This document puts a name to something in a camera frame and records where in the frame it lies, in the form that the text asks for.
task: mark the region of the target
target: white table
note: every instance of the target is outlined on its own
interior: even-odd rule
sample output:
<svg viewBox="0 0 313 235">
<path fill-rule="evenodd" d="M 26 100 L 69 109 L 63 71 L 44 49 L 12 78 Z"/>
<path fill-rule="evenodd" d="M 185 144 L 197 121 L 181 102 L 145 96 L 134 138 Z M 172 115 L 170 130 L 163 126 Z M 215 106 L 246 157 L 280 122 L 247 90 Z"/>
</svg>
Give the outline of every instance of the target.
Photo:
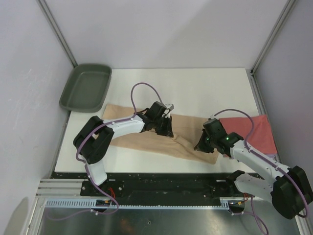
<svg viewBox="0 0 313 235">
<path fill-rule="evenodd" d="M 222 109 L 235 108 L 251 116 L 258 115 L 245 69 L 113 70 L 101 110 L 70 114 L 55 172 L 85 172 L 83 164 L 75 159 L 75 136 L 90 117 L 102 116 L 107 103 L 131 107 L 130 91 L 137 82 L 154 86 L 163 102 L 174 104 L 174 114 L 209 118 Z M 134 100 L 137 107 L 146 108 L 157 100 L 157 96 L 151 88 L 140 85 L 135 88 Z M 219 117 L 240 116 L 235 112 L 225 112 Z M 254 172 L 243 163 L 222 155 L 216 164 L 206 164 L 115 146 L 109 147 L 102 161 L 107 172 L 219 173 L 238 169 Z"/>
</svg>

